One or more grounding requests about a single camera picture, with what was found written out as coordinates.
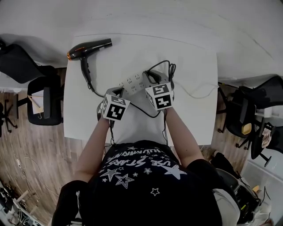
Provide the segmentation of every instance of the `floor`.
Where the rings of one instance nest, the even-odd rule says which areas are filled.
[[[60,75],[64,80],[65,69],[60,70]],[[225,92],[232,91],[231,88],[225,90]],[[12,100],[12,96],[13,94],[1,93],[0,102],[4,103],[5,99]],[[20,93],[19,99],[24,97],[26,93]],[[220,98],[218,109],[221,108],[223,103]],[[5,125],[2,128],[0,178],[4,183],[17,188],[19,193],[29,189],[30,195],[26,198],[28,210],[31,211],[37,205],[35,217],[47,224],[56,207],[58,200],[56,194],[59,194],[61,187],[70,181],[85,141],[65,138],[63,124],[52,127],[30,124],[25,106],[19,108],[18,120],[13,117],[11,119],[18,128],[12,129],[12,133],[7,132]],[[224,114],[216,116],[212,144],[202,147],[202,152],[208,159],[214,150],[219,150],[232,163],[234,169],[240,172],[248,151],[237,149],[235,144],[240,139],[228,131],[223,134],[217,132],[217,128],[223,125],[224,119]],[[16,159],[21,161],[26,176],[18,167]]]

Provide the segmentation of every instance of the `table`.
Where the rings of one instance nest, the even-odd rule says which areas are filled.
[[[143,35],[103,34],[75,37],[71,47],[86,41],[111,38],[113,46],[89,57],[92,82],[98,93],[105,94],[111,87],[130,76],[142,75],[162,60],[177,65],[174,83],[173,106],[188,126],[199,145],[211,144],[217,105],[217,58],[216,53],[180,41]],[[167,74],[166,65],[158,71]],[[145,91],[131,96],[132,101],[147,113],[156,111],[146,99]],[[88,140],[97,124],[96,108],[102,98],[92,93],[81,73],[80,61],[69,61],[64,94],[65,137]],[[133,106],[129,106],[113,133],[116,143],[135,142],[142,139],[165,143],[163,114],[150,118]],[[106,143],[110,143],[108,131]],[[168,132],[168,145],[173,146]]]

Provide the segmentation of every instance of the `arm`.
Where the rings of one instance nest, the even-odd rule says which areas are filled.
[[[73,180],[88,182],[101,164],[109,120],[100,118],[83,152],[80,155]]]
[[[184,167],[196,159],[204,159],[193,135],[173,108],[167,108],[166,123],[175,150]]]

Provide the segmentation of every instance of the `paper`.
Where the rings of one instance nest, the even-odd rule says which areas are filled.
[[[33,100],[32,102],[32,111],[34,114],[43,112],[43,90],[36,92],[31,95]]]

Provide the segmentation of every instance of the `hair dryer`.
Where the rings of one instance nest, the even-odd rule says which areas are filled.
[[[110,38],[99,40],[99,41],[90,41],[84,42],[73,47],[68,53],[67,57],[69,60],[80,60],[81,71],[84,75],[84,78],[88,84],[88,88],[92,90],[96,95],[103,97],[102,95],[96,93],[92,86],[92,79],[90,77],[90,71],[88,69],[88,57],[101,48],[107,48],[112,46],[112,41]]]

